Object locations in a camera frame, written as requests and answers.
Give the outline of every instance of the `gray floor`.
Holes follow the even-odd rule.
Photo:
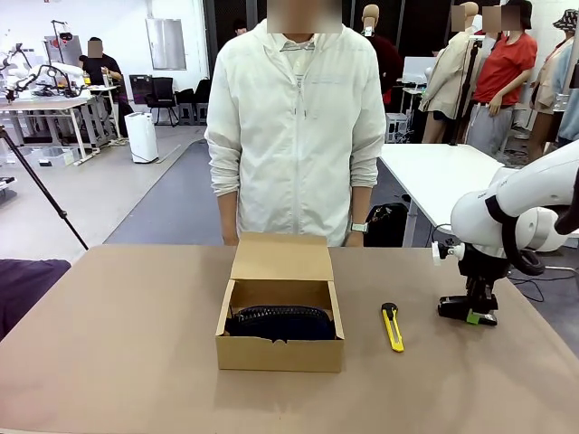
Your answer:
[[[110,235],[108,243],[222,244],[217,201],[211,190],[209,155],[204,141],[192,144],[163,175],[123,223]],[[373,204],[401,202],[405,191],[380,163],[378,186]],[[420,215],[414,247],[424,247],[431,225]],[[448,236],[436,233],[443,241]],[[544,258],[547,265],[579,266],[579,252],[568,248]],[[540,278],[564,278],[569,273],[548,271]],[[514,278],[527,278],[513,273]],[[579,288],[574,278],[538,281],[545,296],[536,309],[579,355]],[[532,284],[519,286],[524,294],[538,297]]]

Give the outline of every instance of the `white table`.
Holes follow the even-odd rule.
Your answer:
[[[420,95],[422,97],[422,94],[424,93],[424,89],[417,89],[417,88],[403,88],[402,89],[402,101],[400,102],[400,113],[403,113],[404,110],[404,100],[405,100],[405,96],[406,94],[410,95],[410,110],[413,109],[413,105],[414,105],[414,97]]]
[[[418,208],[432,226],[452,234],[452,208],[466,193],[486,190],[503,165],[468,145],[385,144],[380,159],[410,195],[403,247],[412,247]],[[579,231],[571,238],[579,238]]]
[[[112,91],[118,86],[89,86],[91,92],[98,92],[99,94],[107,92],[109,94],[110,109],[112,110],[112,117],[115,119],[115,130],[117,131],[117,137],[120,138],[120,128],[119,128],[119,115],[115,111],[115,103],[112,98]]]
[[[84,106],[89,100],[86,98],[65,98],[65,97],[52,97],[52,98],[45,98],[45,99],[18,99],[12,103],[4,103],[0,104],[0,112],[7,112],[10,114],[10,119],[12,120],[14,132],[18,136],[19,140],[23,140],[23,132],[20,127],[20,121],[18,120],[18,112],[35,112],[35,111],[55,111],[62,113],[59,114],[50,114],[50,115],[35,115],[38,117],[43,118],[70,118],[72,121],[72,126],[74,127],[74,134],[77,138],[77,142],[79,144],[79,150],[81,151],[81,160],[77,162],[78,164],[82,164],[85,161],[90,160],[96,154],[87,156],[86,151],[84,150],[84,144],[82,143],[82,135],[81,129],[79,128],[79,123],[76,120],[76,116],[74,113],[74,109],[77,107]],[[55,132],[54,124],[49,122],[48,123],[49,129],[51,130],[51,135],[54,137]]]

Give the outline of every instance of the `tabletop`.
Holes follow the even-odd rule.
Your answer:
[[[579,361],[506,280],[497,327],[436,313],[464,294],[424,249],[333,249],[342,373],[219,371],[234,249],[90,250],[0,343],[0,429],[186,434],[576,434]],[[380,306],[395,302],[405,352]]]
[[[109,90],[114,90],[118,86],[89,86],[88,89],[91,92],[107,92]]]
[[[415,88],[403,88],[402,91],[410,95],[422,95],[424,93],[424,89],[415,89]]]
[[[20,101],[16,100],[12,104],[0,104],[0,111],[29,111],[29,110],[68,110],[86,104],[86,98],[67,98],[58,97],[38,100]]]
[[[450,223],[456,202],[486,190],[503,166],[468,145],[386,144],[380,158],[433,226]]]

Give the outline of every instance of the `office chair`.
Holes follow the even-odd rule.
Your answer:
[[[173,110],[173,107],[177,105],[175,94],[173,93],[173,79],[170,77],[153,77],[151,87],[153,93],[146,95],[145,101],[151,113],[153,109],[157,109],[157,122],[155,125],[159,125],[161,109],[166,109],[169,114],[171,127],[176,127],[179,122],[179,117]]]

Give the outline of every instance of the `red shirt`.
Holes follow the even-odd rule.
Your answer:
[[[474,93],[475,101],[490,102],[521,72],[535,66],[536,41],[532,37],[523,33],[518,41],[511,45],[507,45],[507,40],[507,38],[502,38],[498,41],[495,49],[485,61],[477,82],[477,90]],[[503,97],[503,106],[514,106],[518,103],[521,87]]]

